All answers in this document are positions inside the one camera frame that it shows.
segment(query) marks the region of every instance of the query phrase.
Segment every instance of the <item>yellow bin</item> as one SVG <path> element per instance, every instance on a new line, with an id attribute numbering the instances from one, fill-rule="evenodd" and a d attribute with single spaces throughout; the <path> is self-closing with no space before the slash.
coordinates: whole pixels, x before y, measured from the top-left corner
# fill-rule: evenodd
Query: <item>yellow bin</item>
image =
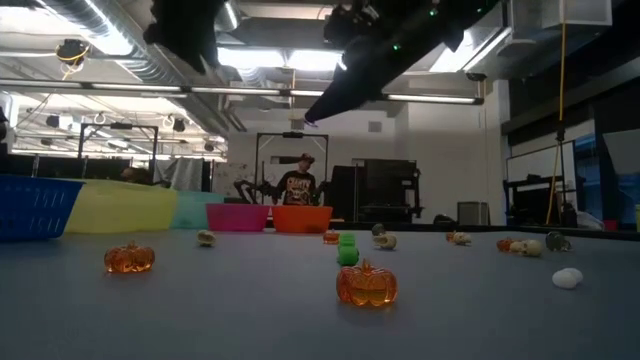
<path id="1" fill-rule="evenodd" d="M 65 232 L 113 234 L 169 229 L 174 190 L 110 180 L 83 180 Z"/>

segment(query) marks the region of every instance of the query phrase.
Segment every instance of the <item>plastic bin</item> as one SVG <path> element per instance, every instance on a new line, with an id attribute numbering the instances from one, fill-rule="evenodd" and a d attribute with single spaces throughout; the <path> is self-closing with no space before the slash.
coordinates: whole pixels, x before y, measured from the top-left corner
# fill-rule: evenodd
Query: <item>plastic bin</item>
<path id="1" fill-rule="evenodd" d="M 169 229 L 177 193 L 155 186 L 86 180 L 66 232 L 113 234 Z"/>
<path id="2" fill-rule="evenodd" d="M 57 238 L 82 182 L 0 175 L 0 242 Z"/>
<path id="3" fill-rule="evenodd" d="M 270 206 L 207 204 L 209 230 L 261 232 L 267 225 Z"/>
<path id="4" fill-rule="evenodd" d="M 206 229 L 207 204 L 222 204 L 224 196 L 207 192 L 178 191 L 172 229 Z"/>
<path id="5" fill-rule="evenodd" d="M 329 229 L 332 211 L 328 206 L 274 206 L 273 225 L 281 233 L 323 234 Z"/>

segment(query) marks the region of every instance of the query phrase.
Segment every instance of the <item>cap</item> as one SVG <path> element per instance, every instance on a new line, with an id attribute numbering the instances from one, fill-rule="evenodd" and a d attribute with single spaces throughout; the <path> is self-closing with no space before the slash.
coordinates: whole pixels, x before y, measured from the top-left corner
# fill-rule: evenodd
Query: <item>cap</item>
<path id="1" fill-rule="evenodd" d="M 313 164 L 316 161 L 316 159 L 314 159 L 313 156 L 307 153 L 300 155 L 300 161 L 303 161 L 303 160 L 309 162 L 309 164 Z"/>

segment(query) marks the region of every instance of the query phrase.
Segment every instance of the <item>white ball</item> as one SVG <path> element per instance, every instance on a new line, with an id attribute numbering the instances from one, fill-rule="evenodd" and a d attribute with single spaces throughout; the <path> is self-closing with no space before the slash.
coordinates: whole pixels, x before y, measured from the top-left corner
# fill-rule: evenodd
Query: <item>white ball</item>
<path id="1" fill-rule="evenodd" d="M 584 277 L 582 276 L 582 272 L 576 268 L 566 268 L 562 271 L 570 272 L 571 275 L 573 275 L 573 277 L 576 278 L 576 281 L 578 282 L 578 284 L 580 284 L 582 282 L 582 279 L 584 279 Z"/>
<path id="2" fill-rule="evenodd" d="M 553 274 L 551 281 L 553 281 L 553 285 L 567 290 L 575 289 L 578 285 L 578 280 L 573 274 L 565 270 L 560 270 Z"/>

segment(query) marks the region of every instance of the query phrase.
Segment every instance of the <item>blue basket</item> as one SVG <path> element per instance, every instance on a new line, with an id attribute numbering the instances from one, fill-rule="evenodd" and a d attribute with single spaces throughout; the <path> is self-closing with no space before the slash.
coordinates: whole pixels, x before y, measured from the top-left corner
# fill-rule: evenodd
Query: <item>blue basket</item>
<path id="1" fill-rule="evenodd" d="M 57 238 L 83 183 L 0 175 L 0 242 Z"/>
<path id="2" fill-rule="evenodd" d="M 172 229 L 208 229 L 206 204 L 222 204 L 224 196 L 197 191 L 178 191 Z"/>

